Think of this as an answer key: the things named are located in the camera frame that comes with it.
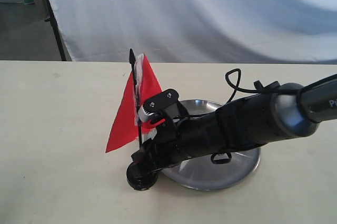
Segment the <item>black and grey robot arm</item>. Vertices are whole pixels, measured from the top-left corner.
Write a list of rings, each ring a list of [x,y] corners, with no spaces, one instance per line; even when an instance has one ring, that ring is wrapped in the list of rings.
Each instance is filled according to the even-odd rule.
[[[180,103],[174,89],[148,98],[138,116],[156,124],[156,135],[132,154],[129,172],[139,178],[188,159],[307,137],[319,123],[336,119],[335,75],[308,86],[278,82],[254,86],[246,97],[196,116]]]

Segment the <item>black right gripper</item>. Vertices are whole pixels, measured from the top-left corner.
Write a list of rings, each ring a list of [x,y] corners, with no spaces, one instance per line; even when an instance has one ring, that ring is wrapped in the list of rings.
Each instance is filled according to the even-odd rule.
[[[157,171],[219,150],[219,123],[215,113],[178,122],[161,119],[142,123],[142,132],[156,128],[154,140],[147,140],[131,155],[131,171]]]

